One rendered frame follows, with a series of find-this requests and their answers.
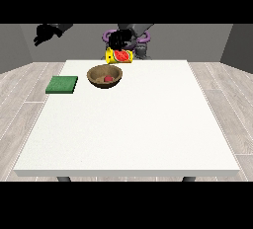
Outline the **brown wooden bowl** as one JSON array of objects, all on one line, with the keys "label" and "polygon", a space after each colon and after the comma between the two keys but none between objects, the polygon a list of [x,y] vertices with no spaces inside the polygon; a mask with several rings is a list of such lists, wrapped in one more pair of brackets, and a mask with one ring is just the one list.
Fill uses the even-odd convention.
[{"label": "brown wooden bowl", "polygon": [[[106,76],[114,77],[112,82],[104,82]],[[123,78],[123,70],[111,64],[97,65],[90,68],[87,72],[87,79],[97,88],[109,89],[116,86]]]}]

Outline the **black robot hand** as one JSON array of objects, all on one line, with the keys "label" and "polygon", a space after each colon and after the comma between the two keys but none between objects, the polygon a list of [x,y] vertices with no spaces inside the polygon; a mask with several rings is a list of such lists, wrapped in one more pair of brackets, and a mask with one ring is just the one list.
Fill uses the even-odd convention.
[{"label": "black robot hand", "polygon": [[130,30],[119,30],[109,36],[109,47],[112,50],[122,50],[131,39]]},{"label": "black robot hand", "polygon": [[60,38],[62,36],[62,30],[48,24],[37,26],[37,35],[34,38],[35,46],[38,46],[41,43],[50,40],[54,35],[57,35]]}]

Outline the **green square pad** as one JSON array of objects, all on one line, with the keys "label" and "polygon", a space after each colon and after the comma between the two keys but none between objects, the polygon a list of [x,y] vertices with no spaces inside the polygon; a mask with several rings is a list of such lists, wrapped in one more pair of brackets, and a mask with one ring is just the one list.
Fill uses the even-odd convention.
[{"label": "green square pad", "polygon": [[77,76],[53,76],[45,92],[47,94],[72,94],[77,81]]}]

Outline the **yellow cup with melon print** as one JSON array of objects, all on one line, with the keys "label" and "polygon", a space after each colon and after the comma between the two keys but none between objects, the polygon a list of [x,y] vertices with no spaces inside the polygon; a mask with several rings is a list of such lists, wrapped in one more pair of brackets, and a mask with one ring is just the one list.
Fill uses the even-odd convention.
[{"label": "yellow cup with melon print", "polygon": [[105,59],[108,64],[113,63],[132,63],[133,54],[130,50],[112,50],[107,48]]}]

